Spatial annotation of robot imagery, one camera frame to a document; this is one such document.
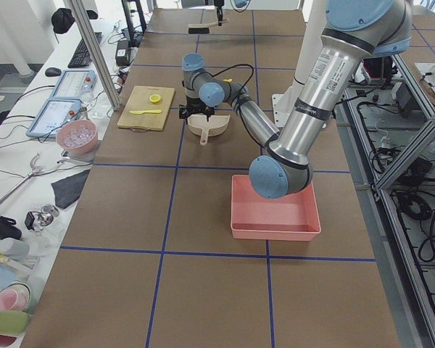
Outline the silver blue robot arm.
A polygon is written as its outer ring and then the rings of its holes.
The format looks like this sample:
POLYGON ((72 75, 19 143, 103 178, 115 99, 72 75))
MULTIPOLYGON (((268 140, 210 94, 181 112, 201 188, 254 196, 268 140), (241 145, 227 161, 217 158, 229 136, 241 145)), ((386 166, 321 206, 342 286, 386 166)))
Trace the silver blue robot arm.
POLYGON ((308 152, 344 93, 359 64, 371 57, 405 51, 411 39, 411 1, 327 1, 310 19, 326 21, 320 29, 322 48, 312 58, 285 126, 279 130, 239 83, 218 80, 204 67, 200 54, 182 59, 187 105, 198 112, 229 104, 247 132, 266 154, 249 167, 253 189, 277 199, 305 189, 312 180, 308 152))

